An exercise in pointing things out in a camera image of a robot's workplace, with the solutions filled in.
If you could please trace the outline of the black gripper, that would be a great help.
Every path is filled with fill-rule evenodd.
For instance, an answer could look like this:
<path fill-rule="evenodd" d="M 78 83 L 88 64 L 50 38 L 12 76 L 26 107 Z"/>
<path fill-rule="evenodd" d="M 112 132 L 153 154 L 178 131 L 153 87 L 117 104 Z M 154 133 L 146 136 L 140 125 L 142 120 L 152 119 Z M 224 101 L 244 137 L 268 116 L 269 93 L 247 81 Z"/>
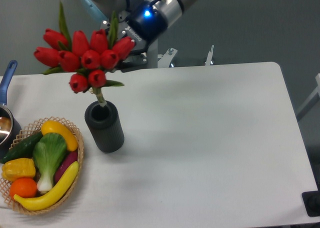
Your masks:
<path fill-rule="evenodd" d="M 129 37 L 135 46 L 127 59 L 118 63 L 114 72 L 128 73 L 145 69 L 148 65 L 149 46 L 168 28 L 168 22 L 150 1 L 144 1 L 123 22 L 103 20 L 100 29 L 110 38 Z"/>

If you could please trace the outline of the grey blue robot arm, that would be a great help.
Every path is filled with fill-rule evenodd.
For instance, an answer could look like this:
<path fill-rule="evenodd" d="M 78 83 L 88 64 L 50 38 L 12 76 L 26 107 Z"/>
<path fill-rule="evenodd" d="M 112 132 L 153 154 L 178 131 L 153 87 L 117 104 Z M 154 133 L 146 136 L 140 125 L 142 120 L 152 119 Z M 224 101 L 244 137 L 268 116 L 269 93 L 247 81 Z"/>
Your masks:
<path fill-rule="evenodd" d="M 118 17 L 118 38 L 130 37 L 135 47 L 116 66 L 123 73 L 150 68 L 170 68 L 177 50 L 158 54 L 158 38 L 197 0 L 80 0 L 100 28 L 111 31 L 112 13 Z"/>

